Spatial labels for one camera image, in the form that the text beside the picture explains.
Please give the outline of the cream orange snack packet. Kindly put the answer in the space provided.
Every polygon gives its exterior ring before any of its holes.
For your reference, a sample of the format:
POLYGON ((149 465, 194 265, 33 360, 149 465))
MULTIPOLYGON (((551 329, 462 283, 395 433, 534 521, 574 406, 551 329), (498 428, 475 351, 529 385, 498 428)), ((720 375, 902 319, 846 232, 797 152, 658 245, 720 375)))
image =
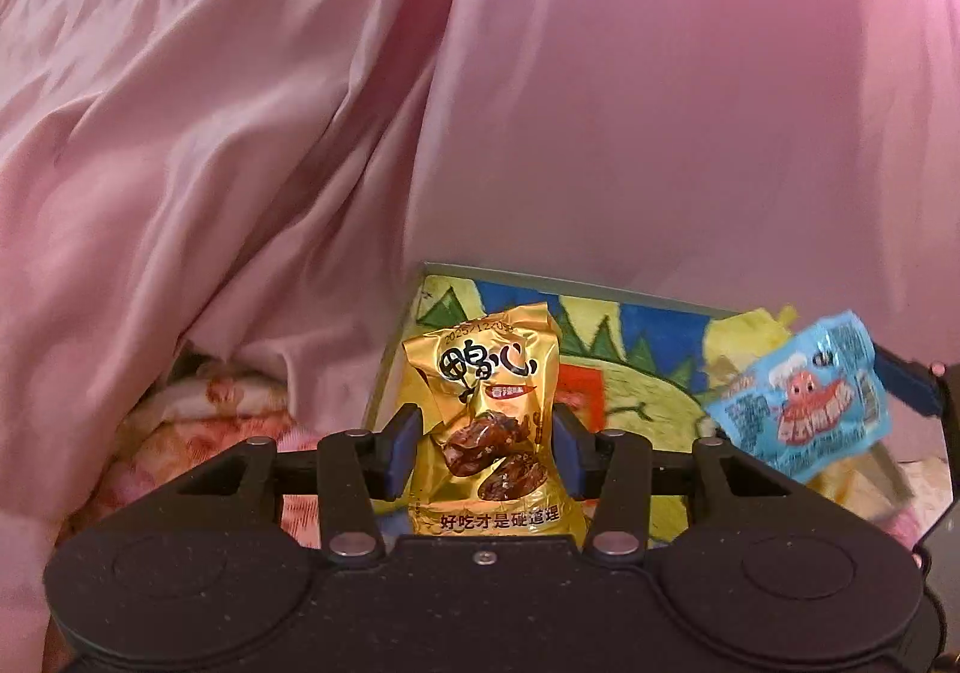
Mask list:
POLYGON ((708 389, 726 389, 750 364, 782 347, 793 336, 796 319, 796 308, 788 304, 774 314, 758 308, 711 320, 701 342, 708 389))

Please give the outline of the gold duck snack packet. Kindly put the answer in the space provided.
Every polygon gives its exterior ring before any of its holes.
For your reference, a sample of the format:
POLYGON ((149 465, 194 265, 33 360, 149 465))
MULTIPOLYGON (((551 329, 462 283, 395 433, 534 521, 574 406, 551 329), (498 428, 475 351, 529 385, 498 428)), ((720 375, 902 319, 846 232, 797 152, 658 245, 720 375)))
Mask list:
POLYGON ((404 343, 398 402, 423 414, 405 489, 425 536, 586 536, 551 435, 560 331, 547 304, 517 306, 404 343))

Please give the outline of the red orange snack packet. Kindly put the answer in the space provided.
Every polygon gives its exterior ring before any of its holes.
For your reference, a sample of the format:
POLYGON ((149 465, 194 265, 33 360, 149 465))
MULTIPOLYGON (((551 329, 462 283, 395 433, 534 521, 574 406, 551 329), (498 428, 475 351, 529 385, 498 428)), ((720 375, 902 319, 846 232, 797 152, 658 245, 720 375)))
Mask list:
POLYGON ((605 389, 602 371, 562 364, 556 382, 555 402, 566 405, 590 432, 605 425, 605 389))

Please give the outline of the grey painted cardboard box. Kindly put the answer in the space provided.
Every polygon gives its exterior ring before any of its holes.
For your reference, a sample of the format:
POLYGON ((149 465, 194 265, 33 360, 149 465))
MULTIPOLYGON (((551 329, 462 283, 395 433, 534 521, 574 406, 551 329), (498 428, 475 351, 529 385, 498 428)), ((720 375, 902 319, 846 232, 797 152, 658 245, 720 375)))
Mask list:
POLYGON ((543 302, 560 329, 560 366, 602 371, 605 425, 646 436, 661 450, 690 449, 711 432, 701 342, 713 319, 734 314, 602 286, 430 262, 416 274, 387 343, 364 415, 379 428, 397 407, 405 338, 543 302))

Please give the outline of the blue octopus snack packet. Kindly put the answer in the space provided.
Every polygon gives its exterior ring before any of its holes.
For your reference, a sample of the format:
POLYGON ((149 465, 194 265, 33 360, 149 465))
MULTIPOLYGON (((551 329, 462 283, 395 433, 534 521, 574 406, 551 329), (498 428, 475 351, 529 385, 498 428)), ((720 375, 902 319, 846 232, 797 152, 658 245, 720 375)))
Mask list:
POLYGON ((758 358, 706 414, 737 449, 797 483, 892 430, 874 342, 851 311, 817 320, 758 358))

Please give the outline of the pink satin curtain sheet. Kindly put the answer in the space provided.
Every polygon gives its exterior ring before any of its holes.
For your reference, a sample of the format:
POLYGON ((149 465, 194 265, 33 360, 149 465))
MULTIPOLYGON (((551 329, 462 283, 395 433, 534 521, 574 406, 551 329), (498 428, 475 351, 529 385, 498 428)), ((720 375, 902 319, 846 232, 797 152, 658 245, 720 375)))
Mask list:
POLYGON ((427 260, 958 353, 958 0, 2 0, 2 665, 182 347, 358 423, 427 260))

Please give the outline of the floral pink bed cover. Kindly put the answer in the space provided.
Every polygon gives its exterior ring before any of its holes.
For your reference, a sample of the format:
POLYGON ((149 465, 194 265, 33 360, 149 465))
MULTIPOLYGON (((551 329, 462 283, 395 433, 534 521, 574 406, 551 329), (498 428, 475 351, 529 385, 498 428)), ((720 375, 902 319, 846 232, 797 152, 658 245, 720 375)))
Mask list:
POLYGON ((98 485, 65 522, 60 540, 259 436, 277 442, 281 452, 311 450, 319 441, 291 416, 285 382, 238 364, 205 361, 149 393, 122 419, 98 485))

